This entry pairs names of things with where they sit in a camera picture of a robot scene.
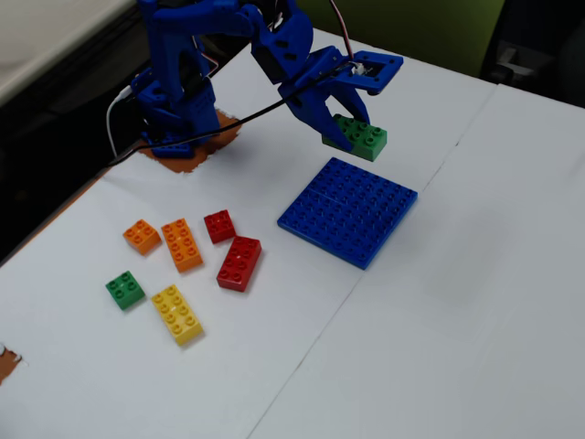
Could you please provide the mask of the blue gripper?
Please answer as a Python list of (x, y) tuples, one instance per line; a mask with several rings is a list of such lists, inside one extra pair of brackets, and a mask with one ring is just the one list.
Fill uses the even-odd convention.
[(335, 98), (355, 120), (370, 124), (367, 107), (356, 87), (341, 81), (342, 74), (351, 74), (355, 66), (352, 58), (342, 55), (337, 48), (322, 48), (311, 53), (300, 72), (279, 88), (298, 120), (347, 152), (353, 146), (329, 112), (326, 101)]

